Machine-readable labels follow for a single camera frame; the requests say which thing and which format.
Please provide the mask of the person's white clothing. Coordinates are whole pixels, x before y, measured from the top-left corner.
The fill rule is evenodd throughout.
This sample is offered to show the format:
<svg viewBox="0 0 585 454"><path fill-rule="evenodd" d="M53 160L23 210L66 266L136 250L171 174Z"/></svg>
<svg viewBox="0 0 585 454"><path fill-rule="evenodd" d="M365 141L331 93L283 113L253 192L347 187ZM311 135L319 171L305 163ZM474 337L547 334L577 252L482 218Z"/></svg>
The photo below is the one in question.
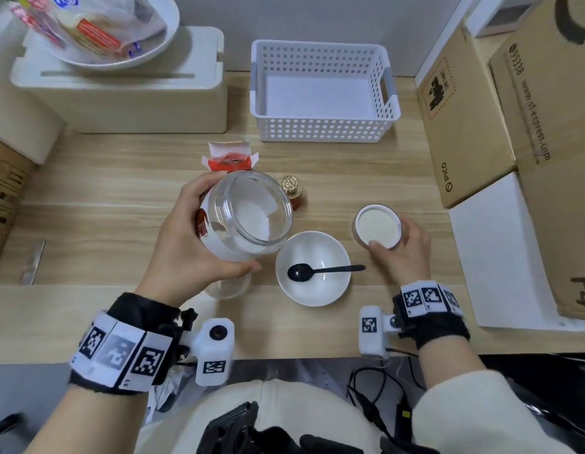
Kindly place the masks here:
<svg viewBox="0 0 585 454"><path fill-rule="evenodd" d="M164 421L147 425L139 434L135 454L196 454L208 423L247 402L259 406L256 430L281 427L295 442L309 434L357 447L364 454L381 452L384 434L362 409L325 389L272 380L231 384Z"/></svg>

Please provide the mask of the black chest device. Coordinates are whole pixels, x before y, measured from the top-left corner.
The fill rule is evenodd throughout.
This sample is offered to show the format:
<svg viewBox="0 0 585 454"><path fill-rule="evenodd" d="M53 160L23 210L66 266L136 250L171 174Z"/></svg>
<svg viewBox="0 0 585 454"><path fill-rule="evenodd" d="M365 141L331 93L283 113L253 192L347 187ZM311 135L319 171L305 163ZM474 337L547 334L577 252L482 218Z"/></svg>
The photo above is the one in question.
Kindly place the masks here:
<svg viewBox="0 0 585 454"><path fill-rule="evenodd" d="M440 454L436 449L394 438L376 406L360 394L357 400L368 421L384 434L379 442L380 454ZM256 430L258 409L257 402L247 402L209 422L196 454L364 454L357 447L309 434L295 442L281 427Z"/></svg>

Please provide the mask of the left marker wristband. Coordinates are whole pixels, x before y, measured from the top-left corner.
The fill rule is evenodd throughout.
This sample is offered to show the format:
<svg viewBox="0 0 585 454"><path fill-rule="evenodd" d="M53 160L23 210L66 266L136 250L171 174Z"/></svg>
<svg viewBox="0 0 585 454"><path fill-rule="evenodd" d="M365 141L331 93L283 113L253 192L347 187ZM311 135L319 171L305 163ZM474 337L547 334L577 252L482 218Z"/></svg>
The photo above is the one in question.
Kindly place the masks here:
<svg viewBox="0 0 585 454"><path fill-rule="evenodd" d="M182 358L183 333L198 313L125 292L92 321L70 360L69 384L107 395L137 395L162 384Z"/></svg>

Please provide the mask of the person's right hand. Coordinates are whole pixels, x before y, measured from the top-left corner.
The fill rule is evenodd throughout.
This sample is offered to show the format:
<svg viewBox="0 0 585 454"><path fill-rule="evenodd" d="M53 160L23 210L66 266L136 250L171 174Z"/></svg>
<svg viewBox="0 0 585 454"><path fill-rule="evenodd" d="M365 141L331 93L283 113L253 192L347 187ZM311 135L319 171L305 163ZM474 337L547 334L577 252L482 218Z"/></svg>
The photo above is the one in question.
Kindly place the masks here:
<svg viewBox="0 0 585 454"><path fill-rule="evenodd" d="M395 266L380 267L372 259L385 284L399 288L413 282L433 279L432 238L430 234L409 217L402 215L400 219L403 225L403 236L395 247Z"/></svg>

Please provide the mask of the large brown cardboard box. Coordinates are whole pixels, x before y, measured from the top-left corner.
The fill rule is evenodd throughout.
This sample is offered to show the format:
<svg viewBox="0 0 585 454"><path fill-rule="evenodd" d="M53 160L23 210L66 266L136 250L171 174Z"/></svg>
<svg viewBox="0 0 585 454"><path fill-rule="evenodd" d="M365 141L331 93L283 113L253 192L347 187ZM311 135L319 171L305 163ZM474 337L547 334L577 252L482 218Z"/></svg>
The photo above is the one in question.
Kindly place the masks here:
<svg viewBox="0 0 585 454"><path fill-rule="evenodd" d="M557 312L585 320L585 0L542 0L489 66Z"/></svg>

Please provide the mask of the white ceramic bowl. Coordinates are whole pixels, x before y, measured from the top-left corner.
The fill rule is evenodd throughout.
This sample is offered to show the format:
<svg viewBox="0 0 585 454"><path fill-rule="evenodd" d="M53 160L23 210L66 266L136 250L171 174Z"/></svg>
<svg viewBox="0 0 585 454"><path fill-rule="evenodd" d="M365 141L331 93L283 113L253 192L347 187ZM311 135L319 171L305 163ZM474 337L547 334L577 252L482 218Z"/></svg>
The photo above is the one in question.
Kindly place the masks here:
<svg viewBox="0 0 585 454"><path fill-rule="evenodd" d="M326 233L308 230L290 237L275 260L275 274L283 292L296 303L322 307L334 303L348 289L350 273L316 274L309 281L295 282L288 269L305 263L313 269L349 266L350 259L343 245Z"/></svg>

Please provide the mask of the right marker wristband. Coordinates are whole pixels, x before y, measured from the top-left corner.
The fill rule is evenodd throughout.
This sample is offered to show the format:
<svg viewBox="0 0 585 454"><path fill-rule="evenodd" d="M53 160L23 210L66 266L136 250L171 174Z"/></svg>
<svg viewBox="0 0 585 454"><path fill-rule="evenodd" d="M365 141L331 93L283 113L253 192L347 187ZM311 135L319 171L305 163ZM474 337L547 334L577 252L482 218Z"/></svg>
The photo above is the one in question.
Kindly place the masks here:
<svg viewBox="0 0 585 454"><path fill-rule="evenodd" d="M412 339L417 349L447 336L471 338L455 296L434 280L403 285L393 297L393 314L398 336Z"/></svg>

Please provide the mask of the person's left forearm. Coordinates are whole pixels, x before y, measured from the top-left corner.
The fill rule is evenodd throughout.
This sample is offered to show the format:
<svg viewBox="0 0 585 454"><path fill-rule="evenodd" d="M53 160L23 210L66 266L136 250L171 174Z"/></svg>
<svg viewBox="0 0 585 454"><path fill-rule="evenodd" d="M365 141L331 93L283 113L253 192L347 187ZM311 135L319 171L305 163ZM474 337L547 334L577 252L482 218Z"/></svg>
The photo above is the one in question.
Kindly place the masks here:
<svg viewBox="0 0 585 454"><path fill-rule="evenodd" d="M70 385L23 454L133 454L147 403Z"/></svg>

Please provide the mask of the person's left hand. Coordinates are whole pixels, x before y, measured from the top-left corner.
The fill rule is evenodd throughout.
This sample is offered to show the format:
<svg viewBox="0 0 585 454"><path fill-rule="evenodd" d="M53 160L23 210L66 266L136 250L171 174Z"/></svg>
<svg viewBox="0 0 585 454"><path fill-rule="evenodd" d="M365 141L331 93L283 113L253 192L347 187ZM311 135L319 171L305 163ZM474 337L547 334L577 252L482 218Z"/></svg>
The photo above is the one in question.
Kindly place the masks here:
<svg viewBox="0 0 585 454"><path fill-rule="evenodd" d="M226 172L206 172L186 183L171 212L162 223L152 257L134 294L180 307L212 284L219 259L196 235L195 216L200 198Z"/></svg>

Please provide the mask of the marker wristband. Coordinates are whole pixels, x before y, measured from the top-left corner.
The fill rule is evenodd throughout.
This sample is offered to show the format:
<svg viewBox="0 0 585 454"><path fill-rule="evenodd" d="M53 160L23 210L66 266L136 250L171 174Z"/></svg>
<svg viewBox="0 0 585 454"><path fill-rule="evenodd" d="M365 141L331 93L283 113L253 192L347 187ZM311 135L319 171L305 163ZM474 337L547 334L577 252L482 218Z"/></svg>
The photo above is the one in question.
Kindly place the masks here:
<svg viewBox="0 0 585 454"><path fill-rule="evenodd" d="M471 338L455 296L434 280L403 285L393 297L393 314L398 336L412 339L417 349L447 336Z"/></svg>
<svg viewBox="0 0 585 454"><path fill-rule="evenodd" d="M70 360L69 384L107 395L137 395L162 384L182 358L183 333L198 313L125 292L92 321Z"/></svg>

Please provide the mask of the red and white carton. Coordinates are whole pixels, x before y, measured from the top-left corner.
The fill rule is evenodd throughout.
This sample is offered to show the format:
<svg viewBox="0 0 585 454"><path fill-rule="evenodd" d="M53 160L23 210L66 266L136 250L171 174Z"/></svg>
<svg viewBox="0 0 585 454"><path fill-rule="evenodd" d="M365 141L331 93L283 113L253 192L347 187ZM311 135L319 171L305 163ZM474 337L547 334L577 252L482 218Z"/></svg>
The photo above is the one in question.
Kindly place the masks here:
<svg viewBox="0 0 585 454"><path fill-rule="evenodd" d="M251 152L249 140L211 142L209 156L202 156L201 164L210 172L250 171L259 160L258 152Z"/></svg>

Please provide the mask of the printed brown cardboard box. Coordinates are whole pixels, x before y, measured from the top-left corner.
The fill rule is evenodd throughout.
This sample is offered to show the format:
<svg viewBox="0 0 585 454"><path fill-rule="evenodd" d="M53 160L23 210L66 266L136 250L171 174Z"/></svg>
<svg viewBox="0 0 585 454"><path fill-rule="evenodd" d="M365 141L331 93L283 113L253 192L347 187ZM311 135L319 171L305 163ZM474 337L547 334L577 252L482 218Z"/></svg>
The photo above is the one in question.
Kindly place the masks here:
<svg viewBox="0 0 585 454"><path fill-rule="evenodd" d="M37 166L0 141L0 256Z"/></svg>

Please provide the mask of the person's right forearm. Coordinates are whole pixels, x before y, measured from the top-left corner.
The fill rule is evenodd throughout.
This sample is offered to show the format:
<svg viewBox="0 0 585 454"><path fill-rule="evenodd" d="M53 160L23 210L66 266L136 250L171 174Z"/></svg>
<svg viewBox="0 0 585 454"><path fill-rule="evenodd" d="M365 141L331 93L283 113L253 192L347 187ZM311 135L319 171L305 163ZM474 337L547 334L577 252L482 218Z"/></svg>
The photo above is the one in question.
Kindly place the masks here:
<svg viewBox="0 0 585 454"><path fill-rule="evenodd" d="M440 454L576 454L545 433L465 338L435 339L418 355L427 388L412 418L419 445Z"/></svg>

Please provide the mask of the clear glass jar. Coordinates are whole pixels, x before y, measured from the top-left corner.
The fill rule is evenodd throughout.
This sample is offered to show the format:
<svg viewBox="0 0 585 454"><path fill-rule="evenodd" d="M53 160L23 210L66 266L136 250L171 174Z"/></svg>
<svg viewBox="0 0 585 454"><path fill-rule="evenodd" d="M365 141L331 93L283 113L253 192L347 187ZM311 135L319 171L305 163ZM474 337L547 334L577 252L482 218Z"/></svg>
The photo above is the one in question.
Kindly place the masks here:
<svg viewBox="0 0 585 454"><path fill-rule="evenodd" d="M274 178L253 170L234 171L202 197L196 234L222 260L255 260L282 247L292 213L288 196Z"/></svg>

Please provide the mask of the white flat board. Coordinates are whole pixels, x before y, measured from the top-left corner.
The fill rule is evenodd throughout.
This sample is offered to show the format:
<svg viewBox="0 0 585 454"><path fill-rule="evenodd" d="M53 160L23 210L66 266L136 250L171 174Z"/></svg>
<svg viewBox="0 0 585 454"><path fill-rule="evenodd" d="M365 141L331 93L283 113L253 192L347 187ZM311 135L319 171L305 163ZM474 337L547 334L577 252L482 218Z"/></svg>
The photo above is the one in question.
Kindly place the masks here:
<svg viewBox="0 0 585 454"><path fill-rule="evenodd" d="M479 326L585 332L585 320L557 312L516 172L452 207L449 217Z"/></svg>

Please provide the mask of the white foam box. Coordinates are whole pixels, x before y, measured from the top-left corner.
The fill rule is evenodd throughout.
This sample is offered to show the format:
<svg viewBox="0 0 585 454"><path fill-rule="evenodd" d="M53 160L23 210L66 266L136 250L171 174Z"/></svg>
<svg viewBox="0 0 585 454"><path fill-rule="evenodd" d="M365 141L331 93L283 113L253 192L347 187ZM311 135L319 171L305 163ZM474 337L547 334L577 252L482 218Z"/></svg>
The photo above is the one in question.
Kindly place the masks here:
<svg viewBox="0 0 585 454"><path fill-rule="evenodd" d="M180 26L157 57L101 72L64 63L29 33L10 80L83 134L222 134L228 113L224 39L215 27Z"/></svg>

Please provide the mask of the white perforated plastic basket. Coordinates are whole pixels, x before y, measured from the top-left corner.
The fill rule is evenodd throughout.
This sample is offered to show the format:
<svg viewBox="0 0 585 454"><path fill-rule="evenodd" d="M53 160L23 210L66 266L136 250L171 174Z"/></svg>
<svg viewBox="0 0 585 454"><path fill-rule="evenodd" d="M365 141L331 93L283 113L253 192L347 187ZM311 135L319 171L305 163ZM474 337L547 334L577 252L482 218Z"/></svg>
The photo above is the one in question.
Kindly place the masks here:
<svg viewBox="0 0 585 454"><path fill-rule="evenodd" d="M256 40L249 95L262 142L377 143L401 117L381 45Z"/></svg>

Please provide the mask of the small bottle with gold cap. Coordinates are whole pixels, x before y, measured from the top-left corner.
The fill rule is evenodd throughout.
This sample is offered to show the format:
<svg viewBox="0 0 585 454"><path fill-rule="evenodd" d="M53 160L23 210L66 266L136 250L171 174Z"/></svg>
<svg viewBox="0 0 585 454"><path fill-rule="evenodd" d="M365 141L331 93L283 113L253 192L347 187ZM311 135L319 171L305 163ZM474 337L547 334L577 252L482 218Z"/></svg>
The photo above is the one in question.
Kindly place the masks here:
<svg viewBox="0 0 585 454"><path fill-rule="evenodd" d="M283 176L280 181L283 192L288 197L293 211L297 211L304 202L304 189L302 182L295 175Z"/></svg>

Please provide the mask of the plain white box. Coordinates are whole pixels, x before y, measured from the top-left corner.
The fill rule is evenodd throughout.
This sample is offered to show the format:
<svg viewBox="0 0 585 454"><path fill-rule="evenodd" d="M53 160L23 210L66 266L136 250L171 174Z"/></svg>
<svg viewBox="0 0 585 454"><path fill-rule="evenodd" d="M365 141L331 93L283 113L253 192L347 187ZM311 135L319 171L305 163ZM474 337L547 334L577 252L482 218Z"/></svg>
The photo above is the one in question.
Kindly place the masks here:
<svg viewBox="0 0 585 454"><path fill-rule="evenodd" d="M48 106L10 81L23 52L24 26L9 12L0 13L0 141L37 165L46 162L64 128Z"/></svg>

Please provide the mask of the black plastic spoon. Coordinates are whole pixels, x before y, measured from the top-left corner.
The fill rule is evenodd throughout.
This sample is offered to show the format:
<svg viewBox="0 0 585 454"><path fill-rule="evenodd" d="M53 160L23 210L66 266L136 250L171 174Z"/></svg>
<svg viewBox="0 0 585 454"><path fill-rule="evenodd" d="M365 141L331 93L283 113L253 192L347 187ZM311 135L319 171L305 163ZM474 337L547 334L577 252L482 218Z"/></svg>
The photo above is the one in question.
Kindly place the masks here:
<svg viewBox="0 0 585 454"><path fill-rule="evenodd" d="M322 267L314 269L308 264L300 263L289 267L287 276L293 282L308 282L316 274L351 273L362 272L364 270L366 270L366 266L364 265Z"/></svg>

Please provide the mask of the small brown cardboard box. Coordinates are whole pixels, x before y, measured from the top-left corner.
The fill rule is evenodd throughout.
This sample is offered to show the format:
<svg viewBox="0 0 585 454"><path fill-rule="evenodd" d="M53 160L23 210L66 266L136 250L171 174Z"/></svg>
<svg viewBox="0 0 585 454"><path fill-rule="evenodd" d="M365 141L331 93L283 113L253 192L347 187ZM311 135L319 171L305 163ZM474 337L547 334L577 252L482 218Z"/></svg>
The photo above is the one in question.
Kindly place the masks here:
<svg viewBox="0 0 585 454"><path fill-rule="evenodd" d="M442 205L450 209L516 170L488 65L507 35L459 25L417 88Z"/></svg>

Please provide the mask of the white round jar lid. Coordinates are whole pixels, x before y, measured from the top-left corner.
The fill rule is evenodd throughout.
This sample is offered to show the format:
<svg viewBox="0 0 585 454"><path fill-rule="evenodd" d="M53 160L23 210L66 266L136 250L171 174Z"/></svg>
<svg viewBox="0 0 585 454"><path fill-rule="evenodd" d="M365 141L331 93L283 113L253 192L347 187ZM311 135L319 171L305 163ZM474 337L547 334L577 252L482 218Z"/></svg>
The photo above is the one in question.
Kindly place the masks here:
<svg viewBox="0 0 585 454"><path fill-rule="evenodd" d="M402 240L403 225L393 209L381 204L369 204L357 212L352 223L352 235L363 247L375 241L386 249L393 249Z"/></svg>

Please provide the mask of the metal strip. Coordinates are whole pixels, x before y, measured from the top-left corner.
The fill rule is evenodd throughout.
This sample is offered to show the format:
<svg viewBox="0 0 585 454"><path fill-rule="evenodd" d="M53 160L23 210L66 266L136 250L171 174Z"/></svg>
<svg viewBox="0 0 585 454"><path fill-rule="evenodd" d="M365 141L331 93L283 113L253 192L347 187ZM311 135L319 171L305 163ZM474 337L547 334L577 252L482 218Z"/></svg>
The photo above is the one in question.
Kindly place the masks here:
<svg viewBox="0 0 585 454"><path fill-rule="evenodd" d="M45 248L45 240L34 241L31 244L28 259L21 271L19 281L20 286L34 285Z"/></svg>

